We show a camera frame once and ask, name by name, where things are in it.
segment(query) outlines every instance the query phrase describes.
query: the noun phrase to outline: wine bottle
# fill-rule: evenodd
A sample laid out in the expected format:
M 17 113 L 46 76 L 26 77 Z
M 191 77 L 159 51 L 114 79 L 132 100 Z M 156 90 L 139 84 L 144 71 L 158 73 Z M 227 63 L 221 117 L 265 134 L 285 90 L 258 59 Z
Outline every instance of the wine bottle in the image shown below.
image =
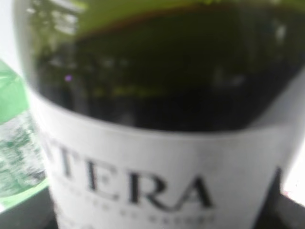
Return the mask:
M 18 0 L 65 228 L 250 229 L 305 130 L 301 0 Z

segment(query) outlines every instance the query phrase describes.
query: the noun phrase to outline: bottle label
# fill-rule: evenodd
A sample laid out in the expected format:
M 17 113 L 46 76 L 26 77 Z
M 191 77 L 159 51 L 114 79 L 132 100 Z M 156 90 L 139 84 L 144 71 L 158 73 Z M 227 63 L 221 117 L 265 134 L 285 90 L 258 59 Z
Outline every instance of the bottle label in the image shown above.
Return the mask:
M 250 229 L 284 151 L 280 125 L 227 134 L 150 131 L 29 94 L 61 229 Z

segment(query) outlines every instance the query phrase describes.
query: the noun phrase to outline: dark liquid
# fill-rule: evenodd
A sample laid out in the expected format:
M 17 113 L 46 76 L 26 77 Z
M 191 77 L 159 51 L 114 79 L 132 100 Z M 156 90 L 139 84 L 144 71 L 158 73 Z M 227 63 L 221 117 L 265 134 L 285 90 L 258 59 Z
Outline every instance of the dark liquid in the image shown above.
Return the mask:
M 39 91 L 122 125 L 243 129 L 303 67 L 304 25 L 292 8 L 222 3 L 152 12 L 41 57 Z

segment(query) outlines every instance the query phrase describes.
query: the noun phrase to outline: green plastic bottle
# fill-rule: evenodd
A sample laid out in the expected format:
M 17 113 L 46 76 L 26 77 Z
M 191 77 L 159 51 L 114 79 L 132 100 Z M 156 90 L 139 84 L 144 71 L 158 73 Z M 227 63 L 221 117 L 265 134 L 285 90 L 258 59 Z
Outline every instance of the green plastic bottle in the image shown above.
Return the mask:
M 0 61 L 0 212 L 47 187 L 22 79 Z

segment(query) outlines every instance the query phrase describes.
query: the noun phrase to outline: wine label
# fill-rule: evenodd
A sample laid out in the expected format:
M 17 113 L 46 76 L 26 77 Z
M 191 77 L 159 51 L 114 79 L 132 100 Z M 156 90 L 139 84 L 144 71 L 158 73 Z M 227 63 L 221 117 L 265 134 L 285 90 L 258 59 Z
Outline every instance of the wine label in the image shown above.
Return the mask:
M 30 91 L 61 229 L 250 229 L 285 127 L 188 134 L 75 114 Z

